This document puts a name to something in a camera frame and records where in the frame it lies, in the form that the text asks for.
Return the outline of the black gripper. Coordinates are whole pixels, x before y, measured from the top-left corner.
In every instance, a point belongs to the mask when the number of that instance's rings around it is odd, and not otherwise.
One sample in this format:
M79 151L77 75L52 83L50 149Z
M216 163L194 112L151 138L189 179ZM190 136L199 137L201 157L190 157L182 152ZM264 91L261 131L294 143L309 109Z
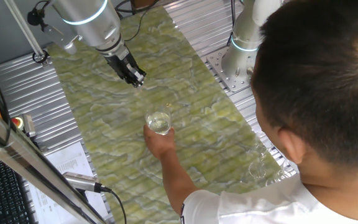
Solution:
M137 69L137 64L131 53L128 53L123 59L117 55L105 58L111 68L119 75L119 77L131 84L134 88L144 84L145 76L143 70Z

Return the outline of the person left hand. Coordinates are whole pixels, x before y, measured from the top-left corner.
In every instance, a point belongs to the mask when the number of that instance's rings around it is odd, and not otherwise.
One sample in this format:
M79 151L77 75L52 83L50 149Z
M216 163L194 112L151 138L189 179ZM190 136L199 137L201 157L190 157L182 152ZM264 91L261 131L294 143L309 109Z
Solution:
M160 159L166 152L174 151L175 145L175 130L171 127L166 135L161 135L153 132L146 124L144 125L144 140L148 150L157 158Z

